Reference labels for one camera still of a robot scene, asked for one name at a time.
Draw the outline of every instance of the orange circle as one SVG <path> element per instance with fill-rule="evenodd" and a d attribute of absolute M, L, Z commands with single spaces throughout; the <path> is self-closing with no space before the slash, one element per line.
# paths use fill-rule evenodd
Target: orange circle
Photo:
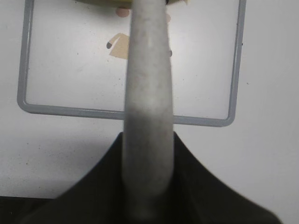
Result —
<path fill-rule="evenodd" d="M 119 7 L 116 9 L 116 14 L 121 18 L 125 18 L 130 15 L 130 11 L 127 8 Z"/>
<path fill-rule="evenodd" d="M 166 21 L 167 21 L 167 22 L 170 22 L 170 20 L 171 20 L 170 15 L 169 15 L 168 13 L 166 13 Z"/>

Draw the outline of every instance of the metal frame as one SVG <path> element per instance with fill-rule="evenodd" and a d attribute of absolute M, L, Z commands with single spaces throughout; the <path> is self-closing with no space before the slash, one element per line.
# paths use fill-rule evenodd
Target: metal frame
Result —
<path fill-rule="evenodd" d="M 22 46 L 21 46 L 18 95 L 17 95 L 17 102 L 19 107 L 26 112 L 37 113 L 37 114 L 87 117 L 87 118 L 103 118 L 103 119 L 124 119 L 123 111 L 85 109 L 85 108 L 51 106 L 51 105 L 35 105 L 35 104 L 29 104 L 26 101 L 33 11 L 34 11 L 34 0 L 26 0 L 25 11 L 24 11 Z M 241 61 L 241 52 L 242 52 L 245 11 L 246 11 L 246 0 L 239 0 L 238 22 L 237 22 L 237 30 L 236 30 L 234 63 L 233 63 L 233 71 L 232 71 L 228 117 L 226 119 L 210 119 L 210 118 L 197 118 L 197 117 L 187 117 L 187 116 L 174 116 L 175 124 L 222 127 L 222 126 L 228 126 L 234 121 L 236 104 L 237 104 L 237 92 L 238 92 L 238 81 L 239 81 L 240 61 Z"/>

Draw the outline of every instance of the black cover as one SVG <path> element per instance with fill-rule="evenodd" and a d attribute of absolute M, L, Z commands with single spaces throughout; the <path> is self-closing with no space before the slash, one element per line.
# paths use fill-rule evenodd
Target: black cover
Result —
<path fill-rule="evenodd" d="M 103 159 L 61 197 L 27 216 L 21 224 L 128 223 L 123 212 L 122 134 Z M 172 224 L 280 224 L 201 165 L 174 133 L 175 171 L 161 220 Z"/>

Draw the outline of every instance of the black fabric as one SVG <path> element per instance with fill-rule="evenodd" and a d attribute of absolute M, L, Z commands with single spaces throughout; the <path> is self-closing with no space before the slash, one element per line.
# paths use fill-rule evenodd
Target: black fabric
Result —
<path fill-rule="evenodd" d="M 21 224 L 128 223 L 123 213 L 120 134 L 103 159 L 73 188 Z M 213 176 L 174 134 L 175 170 L 165 215 L 154 223 L 280 224 L 269 211 Z"/>

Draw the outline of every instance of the gray pole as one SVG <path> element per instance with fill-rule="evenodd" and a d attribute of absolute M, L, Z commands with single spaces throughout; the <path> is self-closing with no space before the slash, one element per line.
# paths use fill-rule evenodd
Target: gray pole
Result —
<path fill-rule="evenodd" d="M 165 0 L 135 0 L 125 96 L 122 178 L 130 216 L 146 220 L 173 173 L 173 110 Z"/>

